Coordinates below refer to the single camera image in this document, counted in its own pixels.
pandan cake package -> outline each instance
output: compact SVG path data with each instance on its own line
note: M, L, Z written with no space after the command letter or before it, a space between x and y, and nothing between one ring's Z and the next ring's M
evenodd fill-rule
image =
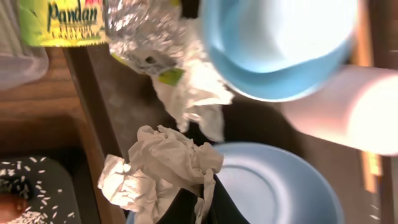
M106 42L103 0L19 0L23 41L78 47Z

light blue bowl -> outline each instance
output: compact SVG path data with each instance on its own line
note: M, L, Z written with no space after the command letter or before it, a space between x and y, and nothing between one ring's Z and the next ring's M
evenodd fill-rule
M256 143L215 148L224 154L217 176L250 224L344 223L332 187L298 156Z
M222 21L233 10L236 2L202 1L201 13L206 51L228 85L242 95L270 102L302 98L317 91L340 68L350 52L351 41L347 40L327 56L276 72L255 73L245 70L233 63L223 50L223 39L228 34L223 33Z

trash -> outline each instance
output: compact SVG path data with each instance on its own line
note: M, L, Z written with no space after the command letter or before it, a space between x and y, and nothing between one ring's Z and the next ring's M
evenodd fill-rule
M170 207L180 188L196 196L196 223L207 216L213 200L213 174L220 171L223 156L210 144L196 146L173 129L143 126L138 142L129 150L130 165L108 155L98 181L104 196L113 204L135 212L135 223L156 223ZM200 198L200 185L204 198Z
M113 57L151 77L181 132L193 121L209 139L224 141L221 105L234 95L207 58L197 20L182 19L170 0L109 0L107 11Z

brown surface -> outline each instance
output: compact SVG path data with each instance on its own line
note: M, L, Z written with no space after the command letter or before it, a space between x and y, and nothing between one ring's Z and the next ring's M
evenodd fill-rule
M104 157L80 105L62 49L47 49L49 71L42 79L0 91L0 153L82 147L102 223L124 223L120 209L96 188Z

light blue plate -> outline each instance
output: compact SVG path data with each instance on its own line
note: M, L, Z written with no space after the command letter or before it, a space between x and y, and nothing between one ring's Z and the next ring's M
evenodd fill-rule
M254 73L234 64L224 54L222 21L237 0L205 0L201 4L203 40L206 51L229 86L261 101L290 101L318 90L341 66L351 49L347 41L327 56L276 72Z
M217 176L250 224L344 223L332 187L298 156L256 143L215 148L224 154Z

